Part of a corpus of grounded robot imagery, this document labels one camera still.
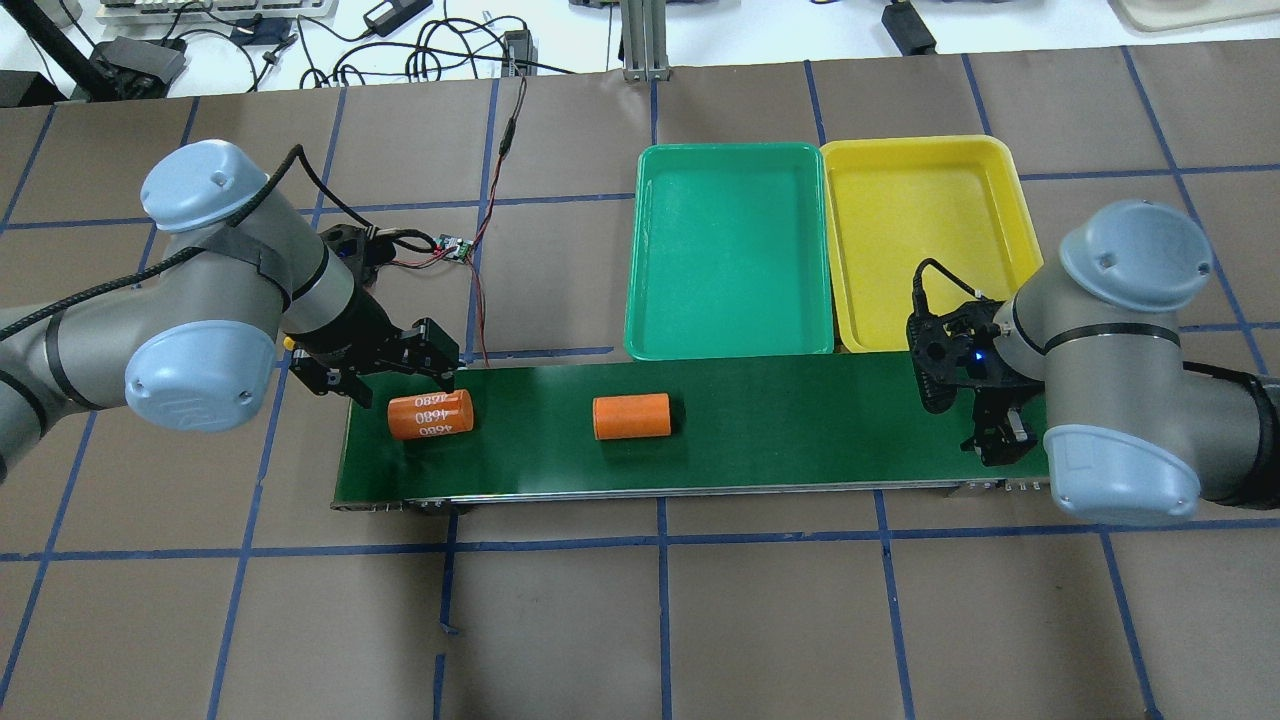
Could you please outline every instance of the metal post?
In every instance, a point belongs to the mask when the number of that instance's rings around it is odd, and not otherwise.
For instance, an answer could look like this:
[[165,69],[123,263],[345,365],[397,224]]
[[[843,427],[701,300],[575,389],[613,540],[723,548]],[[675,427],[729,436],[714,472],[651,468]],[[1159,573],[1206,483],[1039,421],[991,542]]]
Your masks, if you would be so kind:
[[667,79],[667,0],[621,0],[622,74],[627,81]]
[[31,0],[0,0],[0,5],[9,10],[13,19],[18,20],[27,35],[40,44],[45,53],[49,53],[49,56],[67,70],[67,74],[72,76],[76,85],[88,92],[90,100],[120,100],[119,91],[102,77],[102,73],[81,54],[70,40],[67,40],[54,20],[49,19],[49,15],[35,3]]

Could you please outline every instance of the robotic arm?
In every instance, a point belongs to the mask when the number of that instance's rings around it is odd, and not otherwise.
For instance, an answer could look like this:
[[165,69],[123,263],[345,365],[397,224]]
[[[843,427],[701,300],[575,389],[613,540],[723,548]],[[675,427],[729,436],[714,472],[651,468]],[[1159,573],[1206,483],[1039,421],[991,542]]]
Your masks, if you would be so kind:
[[978,297],[943,316],[920,283],[931,263],[916,273],[908,320],[920,397],[942,413],[957,388],[975,391],[963,447],[984,464],[1036,445],[1020,410],[1044,392],[1053,500],[1068,512],[1153,525],[1190,519],[1198,497],[1280,507],[1280,380],[1183,363],[1176,311],[1212,270],[1189,218],[1152,202],[1110,205],[1011,300]]
[[312,392],[367,406],[358,375],[394,370],[452,389],[458,346],[430,319],[401,331],[238,147],[204,141],[142,187],[165,260],[51,306],[0,310],[0,482],[59,419],[129,405],[175,429],[216,432],[268,395],[280,331]]

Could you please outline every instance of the green tray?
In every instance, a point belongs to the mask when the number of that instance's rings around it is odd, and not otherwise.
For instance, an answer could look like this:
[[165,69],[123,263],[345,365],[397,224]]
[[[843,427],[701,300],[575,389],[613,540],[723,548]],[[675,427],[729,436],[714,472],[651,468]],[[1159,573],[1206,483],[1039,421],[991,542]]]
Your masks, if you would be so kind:
[[822,155],[801,142],[640,155],[626,348],[637,360],[831,352]]
[[[1037,448],[984,468],[959,450],[969,393],[943,415],[920,407],[905,352],[562,365],[458,373],[471,392],[470,433],[399,442],[392,397],[431,392],[420,377],[369,378],[375,410],[352,405],[338,509],[402,502],[718,495],[783,489],[938,487],[1042,478]],[[591,400],[668,392],[668,438],[599,442]],[[1043,405],[1028,409],[1043,430]]]

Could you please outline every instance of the black tube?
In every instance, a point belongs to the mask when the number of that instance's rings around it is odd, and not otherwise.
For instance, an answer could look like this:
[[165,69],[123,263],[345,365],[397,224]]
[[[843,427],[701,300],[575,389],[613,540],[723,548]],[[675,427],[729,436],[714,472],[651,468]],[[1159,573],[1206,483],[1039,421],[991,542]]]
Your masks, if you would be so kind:
[[40,8],[31,0],[0,0],[5,10],[18,20],[18,24],[27,31],[45,53],[61,65],[67,74],[72,76],[76,85],[88,92],[92,101],[120,100],[119,91],[102,77],[102,73],[88,61],[70,40],[58,29],[54,20],[49,19]]

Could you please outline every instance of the green plastic bin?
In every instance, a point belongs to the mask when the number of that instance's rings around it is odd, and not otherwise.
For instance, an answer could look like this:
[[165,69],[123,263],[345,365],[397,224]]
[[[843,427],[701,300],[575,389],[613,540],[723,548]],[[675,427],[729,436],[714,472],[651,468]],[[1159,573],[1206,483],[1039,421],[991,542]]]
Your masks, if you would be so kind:
[[626,350],[636,360],[831,352],[822,155],[803,142],[640,155]]

